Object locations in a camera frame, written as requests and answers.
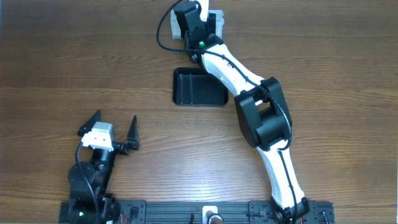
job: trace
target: wooden table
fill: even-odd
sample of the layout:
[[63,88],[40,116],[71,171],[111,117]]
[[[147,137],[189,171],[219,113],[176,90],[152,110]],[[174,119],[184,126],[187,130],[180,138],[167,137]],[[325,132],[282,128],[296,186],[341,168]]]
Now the wooden table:
[[[172,72],[193,67],[162,50],[169,0],[5,0],[0,36],[0,221],[57,222],[68,199],[78,128],[101,109],[125,141],[138,116],[141,148],[119,156],[108,192],[148,201],[268,200],[258,152],[233,98],[178,107]],[[395,223],[398,2],[210,2],[224,41],[248,69],[282,84],[293,119],[295,172],[338,223]],[[161,39],[173,41],[167,17]],[[82,150],[82,160],[91,156]]]

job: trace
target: wooden surface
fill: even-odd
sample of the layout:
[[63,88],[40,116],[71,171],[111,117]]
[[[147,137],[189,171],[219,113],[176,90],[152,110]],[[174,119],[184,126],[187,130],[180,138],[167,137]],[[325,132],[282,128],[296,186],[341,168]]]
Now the wooden surface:
[[[169,0],[6,0],[0,36],[0,222],[57,222],[77,129],[97,110],[124,141],[109,192],[148,201],[267,200],[271,186],[233,102],[182,108],[172,72],[194,66],[155,41]],[[281,82],[295,172],[338,223],[395,223],[398,2],[211,1],[224,41],[252,72]],[[173,41],[169,19],[161,31]],[[91,152],[84,149],[82,159]]]

